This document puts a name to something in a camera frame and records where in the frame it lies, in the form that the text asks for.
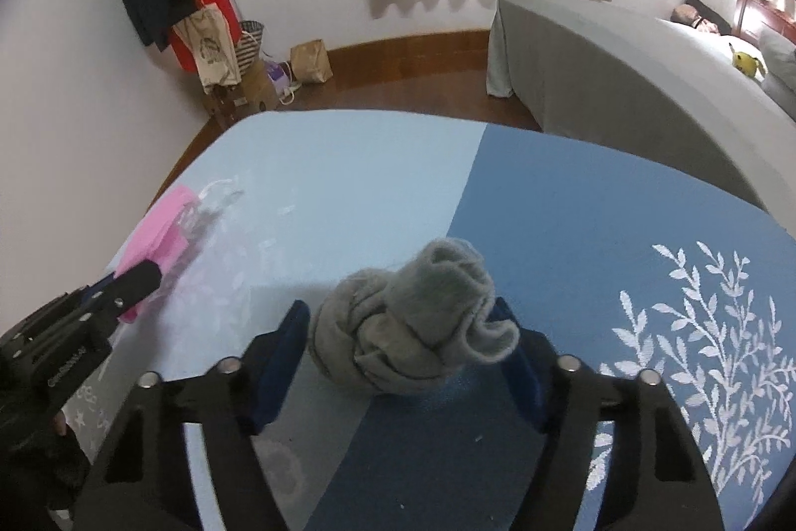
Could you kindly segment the pink plastic bag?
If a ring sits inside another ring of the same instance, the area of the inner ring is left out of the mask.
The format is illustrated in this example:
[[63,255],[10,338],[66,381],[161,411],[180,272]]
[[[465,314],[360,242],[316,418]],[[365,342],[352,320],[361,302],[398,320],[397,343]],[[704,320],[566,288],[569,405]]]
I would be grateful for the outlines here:
[[199,191],[177,185],[154,205],[138,223],[121,252],[115,275],[131,270],[140,261],[158,265],[163,282],[177,276],[189,252],[210,225],[243,194],[236,178],[216,179]]

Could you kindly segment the grey sock bundle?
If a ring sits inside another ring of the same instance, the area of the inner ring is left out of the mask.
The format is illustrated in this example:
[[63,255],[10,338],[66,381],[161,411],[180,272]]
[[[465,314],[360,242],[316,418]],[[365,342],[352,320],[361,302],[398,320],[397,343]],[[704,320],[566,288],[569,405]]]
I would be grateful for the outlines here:
[[307,350],[349,390],[419,395],[517,349],[518,325],[492,320],[495,306],[483,256],[460,238],[438,238],[398,270],[364,268],[341,280],[311,316]]

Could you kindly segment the blue patterned bed sheet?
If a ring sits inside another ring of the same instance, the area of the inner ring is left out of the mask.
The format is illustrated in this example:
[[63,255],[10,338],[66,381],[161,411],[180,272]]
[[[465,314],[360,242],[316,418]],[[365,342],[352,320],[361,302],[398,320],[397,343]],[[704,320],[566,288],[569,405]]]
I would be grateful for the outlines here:
[[599,145],[263,113],[66,409],[89,530],[789,530],[795,242]]

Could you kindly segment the cardboard box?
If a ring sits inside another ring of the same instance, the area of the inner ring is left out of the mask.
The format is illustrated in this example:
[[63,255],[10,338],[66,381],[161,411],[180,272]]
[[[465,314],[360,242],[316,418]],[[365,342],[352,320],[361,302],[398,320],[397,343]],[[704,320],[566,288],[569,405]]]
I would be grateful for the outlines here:
[[237,85],[214,85],[202,103],[222,131],[227,131],[247,117],[277,109],[279,98],[266,63],[255,61]]

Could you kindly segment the beige tote bag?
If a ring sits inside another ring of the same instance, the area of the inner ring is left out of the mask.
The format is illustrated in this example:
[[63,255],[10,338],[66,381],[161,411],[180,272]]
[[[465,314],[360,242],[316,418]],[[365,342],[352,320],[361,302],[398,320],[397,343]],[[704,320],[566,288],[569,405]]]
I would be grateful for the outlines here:
[[201,6],[178,21],[173,31],[193,57],[206,93],[214,85],[235,86],[241,81],[231,29],[216,4]]

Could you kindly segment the striped bag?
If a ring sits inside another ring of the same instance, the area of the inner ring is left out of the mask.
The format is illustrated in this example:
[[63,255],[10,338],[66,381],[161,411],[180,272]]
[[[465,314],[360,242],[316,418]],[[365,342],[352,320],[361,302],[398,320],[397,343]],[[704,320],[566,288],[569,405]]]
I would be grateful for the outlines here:
[[246,74],[259,58],[265,26],[260,21],[242,20],[239,27],[241,35],[236,42],[235,54],[240,74]]

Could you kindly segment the brown paper bag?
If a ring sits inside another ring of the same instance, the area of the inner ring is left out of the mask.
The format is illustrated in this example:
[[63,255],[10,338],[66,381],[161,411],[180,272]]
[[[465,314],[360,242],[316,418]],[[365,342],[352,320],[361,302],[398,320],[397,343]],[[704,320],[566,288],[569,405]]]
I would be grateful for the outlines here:
[[322,39],[293,46],[290,50],[290,67],[294,78],[302,85],[325,84],[333,77],[328,51]]

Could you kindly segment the grey covered bed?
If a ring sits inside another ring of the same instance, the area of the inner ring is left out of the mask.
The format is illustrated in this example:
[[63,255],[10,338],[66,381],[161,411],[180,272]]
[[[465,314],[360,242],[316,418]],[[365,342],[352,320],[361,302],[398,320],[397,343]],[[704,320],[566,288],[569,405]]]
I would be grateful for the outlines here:
[[676,168],[795,227],[795,123],[731,40],[597,0],[497,0],[487,92],[542,131]]

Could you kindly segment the yellow plush toy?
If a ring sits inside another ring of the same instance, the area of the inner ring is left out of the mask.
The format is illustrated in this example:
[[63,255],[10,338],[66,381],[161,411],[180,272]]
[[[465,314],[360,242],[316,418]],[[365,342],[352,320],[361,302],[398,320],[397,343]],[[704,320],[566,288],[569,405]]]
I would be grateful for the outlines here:
[[766,67],[760,53],[752,48],[730,44],[731,64],[735,70],[751,80],[762,82],[766,76]]

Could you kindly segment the pink item on bed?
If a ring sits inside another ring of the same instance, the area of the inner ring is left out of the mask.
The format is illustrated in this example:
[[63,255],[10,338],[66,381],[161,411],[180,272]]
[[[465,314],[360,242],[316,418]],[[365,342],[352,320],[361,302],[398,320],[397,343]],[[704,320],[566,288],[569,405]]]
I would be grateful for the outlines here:
[[709,34],[730,35],[733,32],[731,24],[701,0],[684,0],[673,8],[669,20]]

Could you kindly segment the red wooden headboard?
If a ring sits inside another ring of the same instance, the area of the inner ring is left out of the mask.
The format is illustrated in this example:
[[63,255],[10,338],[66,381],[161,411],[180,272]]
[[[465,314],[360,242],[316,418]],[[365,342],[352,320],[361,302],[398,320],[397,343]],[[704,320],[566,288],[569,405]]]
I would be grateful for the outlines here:
[[795,40],[795,21],[766,0],[737,0],[733,34],[757,43],[762,28],[769,28],[789,40]]

